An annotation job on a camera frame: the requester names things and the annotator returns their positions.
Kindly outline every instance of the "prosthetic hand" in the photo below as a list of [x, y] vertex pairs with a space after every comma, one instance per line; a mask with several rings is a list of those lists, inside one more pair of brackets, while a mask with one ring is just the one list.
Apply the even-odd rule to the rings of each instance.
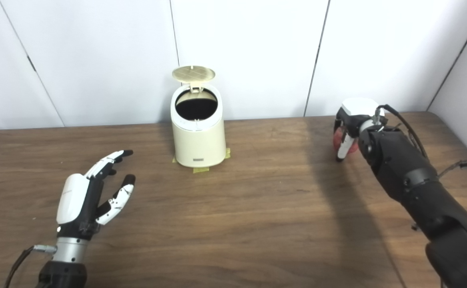
[[[400, 129], [386, 126], [381, 108], [405, 124], [410, 139]], [[359, 149], [382, 188], [404, 206], [429, 240], [425, 253], [444, 285], [467, 288], [467, 211], [440, 183], [413, 129], [391, 106], [365, 98], [343, 102], [335, 130], [341, 125], [345, 133], [337, 160], [345, 158], [359, 137]]]
[[39, 275], [36, 288], [82, 288], [87, 274], [83, 264], [87, 244], [102, 225], [116, 217], [128, 201], [136, 181], [127, 175], [121, 188], [107, 202], [98, 206], [102, 195], [103, 179], [116, 174], [114, 163], [132, 155], [131, 150], [121, 150], [98, 161], [85, 175], [70, 175], [63, 188], [57, 211], [57, 244], [34, 246], [34, 250], [54, 252]]

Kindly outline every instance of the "wall seam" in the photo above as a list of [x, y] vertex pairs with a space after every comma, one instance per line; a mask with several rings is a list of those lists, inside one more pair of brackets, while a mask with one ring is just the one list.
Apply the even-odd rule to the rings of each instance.
[[319, 47], [317, 48], [317, 55], [315, 56], [315, 64], [313, 64], [312, 79], [310, 80], [310, 87], [308, 88], [308, 95], [306, 97], [305, 111], [303, 117], [306, 116], [306, 110], [308, 109], [308, 102], [310, 101], [310, 93], [312, 92], [313, 77], [315, 76], [315, 69], [317, 68], [317, 60], [319, 60], [319, 52], [321, 51], [321, 44], [323, 43], [324, 29], [326, 27], [326, 20], [328, 19], [329, 5], [331, 0], [328, 0], [328, 6], [326, 7], [326, 13], [324, 14], [323, 29], [321, 30], [321, 38], [319, 40]]
[[16, 35], [16, 38], [18, 39], [18, 41], [20, 42], [20, 45], [22, 46], [22, 49], [23, 49], [23, 52], [25, 53], [25, 55], [27, 56], [27, 59], [30, 61], [30, 64], [32, 65], [32, 68], [34, 69], [34, 73], [36, 73], [36, 76], [38, 77], [38, 80], [40, 81], [41, 83], [41, 86], [43, 87], [43, 90], [45, 91], [46, 93], [46, 96], [48, 97], [48, 100], [50, 100], [50, 103], [52, 104], [52, 107], [54, 108], [54, 110], [56, 111], [56, 114], [57, 116], [59, 117], [59, 120], [61, 120], [61, 123], [63, 124], [63, 126], [65, 127], [66, 125], [64, 124], [64, 121], [63, 121], [63, 118], [61, 117], [61, 113], [59, 113], [59, 110], [57, 110], [57, 107], [54, 103], [54, 100], [52, 100], [52, 97], [50, 96], [48, 90], [46, 89], [45, 87], [45, 84], [43, 83], [43, 80], [41, 80], [41, 77], [38, 73], [38, 71], [34, 68], [34, 64], [32, 63], [32, 58], [29, 56], [29, 54], [27, 53], [27, 49], [25, 49], [25, 46], [23, 45], [23, 42], [22, 40], [20, 39], [20, 36], [18, 35], [18, 32], [16, 31], [16, 29], [14, 28], [13, 24], [12, 24], [12, 21], [8, 15], [8, 13], [6, 12], [6, 9], [4, 8], [4, 5], [2, 5], [2, 2], [0, 0], [0, 7], [2, 8], [2, 10], [4, 11], [4, 14], [6, 15], [6, 18], [8, 19], [8, 22], [10, 23], [10, 26], [12, 28], [12, 30], [14, 31], [14, 34]]
[[169, 9], [171, 10], [171, 23], [173, 24], [173, 38], [174, 38], [174, 47], [176, 49], [176, 62], [178, 67], [180, 67], [180, 55], [178, 55], [178, 44], [176, 43], [176, 29], [174, 28], [174, 18], [173, 18], [173, 4], [169, 0]]
[[463, 53], [464, 49], [466, 48], [466, 45], [467, 45], [467, 39], [466, 41], [464, 42], [464, 45], [463, 47], [461, 48], [461, 50], [459, 51], [459, 54], [457, 55], [456, 59], [454, 60], [451, 68], [449, 69], [449, 71], [447, 72], [447, 74], [445, 75], [445, 78], [443, 79], [443, 81], [441, 82], [440, 84], [440, 87], [438, 88], [438, 90], [436, 91], [436, 93], [434, 94], [433, 98], [431, 99], [431, 102], [429, 103], [429, 105], [427, 106], [427, 109], [425, 111], [429, 111], [429, 109], [431, 109], [431, 106], [433, 105], [433, 102], [434, 100], [436, 100], [436, 97], [438, 96], [438, 94], [440, 93], [441, 89], [443, 88], [443, 85], [445, 84], [445, 82], [447, 81], [447, 78], [449, 78], [449, 75], [451, 74], [454, 66], [456, 65], [457, 61], [459, 60], [459, 57], [461, 56], [461, 54]]

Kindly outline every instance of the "cream trash can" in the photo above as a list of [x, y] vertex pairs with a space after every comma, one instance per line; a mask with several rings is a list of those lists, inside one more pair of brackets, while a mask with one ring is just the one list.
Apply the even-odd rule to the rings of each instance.
[[210, 167], [226, 156], [221, 95], [209, 82], [212, 69], [184, 66], [173, 71], [183, 83], [171, 98], [175, 158], [183, 166]]

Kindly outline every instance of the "red object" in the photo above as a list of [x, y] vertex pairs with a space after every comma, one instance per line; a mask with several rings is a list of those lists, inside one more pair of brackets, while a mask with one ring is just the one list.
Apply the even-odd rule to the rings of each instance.
[[[333, 135], [333, 148], [335, 149], [335, 151], [338, 151], [338, 149], [340, 149], [340, 144], [342, 143], [342, 136], [343, 136], [343, 130], [345, 129], [344, 126], [342, 127], [339, 127], [334, 135]], [[358, 141], [355, 140], [353, 145], [351, 146], [351, 148], [349, 149], [349, 151], [347, 152], [347, 154], [350, 154], [350, 153], [354, 153], [358, 151]]]

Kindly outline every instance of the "black cable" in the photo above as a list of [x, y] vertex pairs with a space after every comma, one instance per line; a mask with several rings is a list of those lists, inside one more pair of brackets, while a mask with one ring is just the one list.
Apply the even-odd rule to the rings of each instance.
[[411, 144], [413, 144], [413, 146], [418, 149], [418, 144], [415, 140], [415, 138], [413, 137], [413, 135], [411, 135], [411, 133], [408, 131], [407, 132], [407, 137], [409, 138], [409, 140], [411, 141]]
[[413, 136], [414, 141], [418, 145], [418, 150], [420, 150], [420, 153], [422, 153], [422, 155], [426, 159], [428, 159], [427, 153], [426, 153], [426, 151], [424, 149], [424, 146], [422, 145], [422, 142], [418, 138], [418, 135], [415, 133], [415, 130], [413, 130], [411, 125], [409, 125], [409, 123], [406, 121], [406, 119], [404, 119], [404, 117], [402, 117], [402, 115], [400, 115], [400, 113], [398, 113], [397, 110], [393, 109], [392, 106], [390, 106], [388, 104], [378, 106], [377, 109], [376, 109], [377, 113], [379, 112], [379, 110], [381, 108], [383, 108], [383, 109], [389, 111], [390, 113], [394, 114], [400, 120], [400, 122], [402, 122], [402, 124], [404, 124], [404, 126], [406, 126], [407, 131], [409, 131], [409, 133]]
[[449, 167], [447, 167], [447, 169], [443, 170], [443, 172], [441, 172], [439, 175], [438, 175], [438, 178], [441, 178], [443, 175], [447, 174], [448, 171], [452, 171], [454, 170], [455, 168], [467, 168], [467, 160], [459, 160], [457, 161], [456, 163], [450, 165]]
[[30, 252], [33, 249], [34, 249], [34, 246], [31, 246], [31, 247], [27, 248], [26, 250], [23, 250], [23, 252], [20, 254], [18, 259], [14, 262], [14, 264], [11, 267], [11, 271], [10, 271], [9, 275], [6, 278], [6, 283], [4, 284], [4, 288], [9, 287], [9, 285], [11, 283], [11, 280], [12, 280], [12, 276], [14, 275], [14, 272], [16, 272], [16, 270], [18, 269], [20, 264], [22, 264], [22, 262], [26, 259], [26, 257], [30, 254]]

